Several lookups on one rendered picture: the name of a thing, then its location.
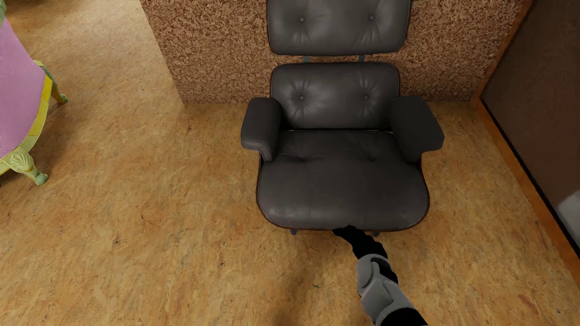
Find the pink upholstered yellow-framed chair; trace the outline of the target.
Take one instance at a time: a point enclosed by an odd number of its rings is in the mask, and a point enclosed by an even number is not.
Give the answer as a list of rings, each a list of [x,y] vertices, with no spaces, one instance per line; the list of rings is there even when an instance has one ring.
[[[68,101],[49,70],[29,56],[0,0],[0,175],[11,169],[37,185],[48,180],[29,152],[43,130],[51,98]]]

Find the orange wooden baseboard trim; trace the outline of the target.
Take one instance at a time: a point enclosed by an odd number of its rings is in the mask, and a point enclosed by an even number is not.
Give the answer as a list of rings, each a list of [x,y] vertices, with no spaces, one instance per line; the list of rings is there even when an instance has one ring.
[[[580,0],[521,0],[470,104],[580,287]]]

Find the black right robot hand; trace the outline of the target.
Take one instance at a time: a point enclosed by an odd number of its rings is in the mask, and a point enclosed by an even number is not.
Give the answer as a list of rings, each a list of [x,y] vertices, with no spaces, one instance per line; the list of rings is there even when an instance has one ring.
[[[347,241],[352,246],[352,251],[358,259],[371,254],[388,258],[380,242],[375,241],[373,236],[366,234],[365,231],[355,226],[349,225],[333,229],[332,233]]]

